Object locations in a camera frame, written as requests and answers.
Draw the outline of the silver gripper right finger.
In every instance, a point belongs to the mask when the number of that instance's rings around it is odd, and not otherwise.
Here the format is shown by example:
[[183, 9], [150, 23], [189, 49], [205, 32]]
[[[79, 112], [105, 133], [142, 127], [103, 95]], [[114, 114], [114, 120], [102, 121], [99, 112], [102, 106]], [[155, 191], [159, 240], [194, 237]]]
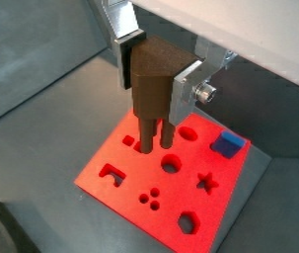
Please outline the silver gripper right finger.
[[169, 122], [178, 126], [193, 113], [197, 102], [208, 104], [214, 99], [217, 88], [210, 85], [216, 73], [228, 68], [238, 54], [199, 37], [194, 53], [199, 56], [174, 77]]

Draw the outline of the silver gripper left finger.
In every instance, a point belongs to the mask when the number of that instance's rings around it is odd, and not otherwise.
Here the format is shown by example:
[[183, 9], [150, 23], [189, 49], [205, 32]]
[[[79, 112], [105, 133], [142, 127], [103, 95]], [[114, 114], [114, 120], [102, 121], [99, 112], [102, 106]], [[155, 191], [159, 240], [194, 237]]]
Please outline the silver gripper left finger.
[[102, 0], [102, 13], [118, 59], [121, 85], [125, 89], [130, 89], [131, 51], [147, 34], [139, 27], [134, 4], [130, 0]]

